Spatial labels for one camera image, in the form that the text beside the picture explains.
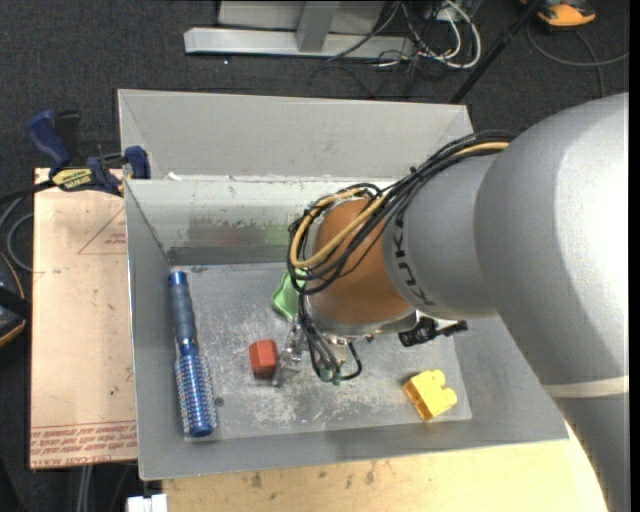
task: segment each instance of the yellow cable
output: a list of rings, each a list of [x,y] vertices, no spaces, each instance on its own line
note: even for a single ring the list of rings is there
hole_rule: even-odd
[[[464,155],[465,153],[470,153],[471,151],[476,151],[478,149],[504,149],[508,145],[508,142],[482,142],[480,144],[476,144],[475,146],[461,149],[457,153],[454,153],[453,156]]]
[[[465,153],[470,153],[471,151],[476,151],[478,149],[502,150],[506,148],[508,145],[509,145],[508,142],[482,142],[480,144],[476,144],[475,146],[470,146],[468,148],[461,149],[460,151],[454,153],[453,156],[463,155]],[[302,234],[306,231],[308,226],[315,219],[315,217],[312,216],[313,212],[315,212],[318,208],[321,208],[327,204],[334,203],[340,199],[346,199],[347,197],[352,197],[354,194],[355,194],[355,190],[348,190],[340,194],[333,194],[331,196],[328,196],[318,201],[318,204],[315,205],[307,213],[305,218],[300,223],[300,226],[298,226],[298,229],[291,243],[291,249],[289,251],[289,260],[291,262],[291,265],[293,265],[295,268],[305,268],[305,267],[308,268],[324,261],[324,259],[329,255],[329,253],[331,253],[331,251],[333,251],[336,247],[338,247],[338,245],[340,245],[344,241],[344,239],[347,237],[347,235],[349,235],[349,233],[351,233],[360,224],[362,224],[364,220],[368,219],[369,217],[371,217],[371,215],[373,215],[373,213],[380,207],[380,204],[384,199],[384,196],[383,196],[373,200],[369,204],[369,206],[367,206],[367,208],[362,210],[362,212],[360,212],[360,214],[355,219],[353,219],[342,231],[340,231],[335,237],[333,237],[329,242],[327,242],[327,244],[324,247],[322,247],[322,249],[320,249],[313,256],[311,256],[306,260],[303,260],[303,261],[299,260],[297,256],[298,246],[300,245]]]

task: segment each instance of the dark floor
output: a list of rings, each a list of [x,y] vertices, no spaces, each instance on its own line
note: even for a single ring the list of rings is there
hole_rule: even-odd
[[[409,4],[418,10],[421,3]],[[629,48],[630,1],[611,0],[597,7],[596,21],[580,34],[605,60]],[[476,23],[484,47],[521,12],[517,0],[483,2]],[[119,88],[444,103],[468,76],[435,64],[412,77],[406,65],[393,72],[342,60],[340,67],[317,71],[325,66],[321,59],[186,56],[183,33],[210,25],[214,16],[215,2],[0,0],[0,196],[29,186],[31,170],[50,164],[25,136],[30,118],[45,108],[81,112],[86,153],[95,154],[98,144],[104,152],[119,150]],[[404,30],[400,17],[389,30]],[[531,31],[541,46],[563,59],[592,58],[575,33],[550,35],[538,23]],[[602,82],[596,68],[552,62],[522,31],[464,103],[476,129],[518,134],[550,114],[599,97],[603,89],[605,95],[629,90],[628,59],[603,66],[601,72]],[[12,218],[31,209],[28,200]],[[0,251],[11,224],[0,232]],[[28,261],[30,251],[30,228],[25,227],[17,236],[17,252]],[[21,271],[20,277],[30,296],[29,274]],[[28,362],[28,334],[0,349],[0,512],[19,509],[20,502],[34,512],[75,510],[81,469],[31,472],[26,466]],[[108,510],[121,479],[123,495],[140,493],[134,469],[95,468],[90,510]]]

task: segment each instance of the black connector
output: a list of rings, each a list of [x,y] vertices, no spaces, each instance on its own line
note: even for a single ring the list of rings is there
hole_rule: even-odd
[[[400,339],[402,346],[413,347],[414,345],[427,343],[438,336],[453,336],[454,334],[466,331],[467,329],[468,325],[464,320],[443,329],[438,329],[435,320],[423,316],[413,329],[410,331],[399,332],[398,338]]]

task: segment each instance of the red block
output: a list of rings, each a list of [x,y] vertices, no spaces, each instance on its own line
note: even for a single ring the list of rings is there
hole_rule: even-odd
[[[278,346],[273,340],[258,340],[249,345],[251,368],[257,378],[269,379],[276,371]]]

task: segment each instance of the yellow lego brick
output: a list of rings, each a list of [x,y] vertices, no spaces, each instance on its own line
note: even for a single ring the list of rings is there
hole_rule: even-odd
[[[451,388],[445,388],[446,379],[440,370],[424,371],[403,386],[418,414],[424,421],[451,409],[458,396]]]

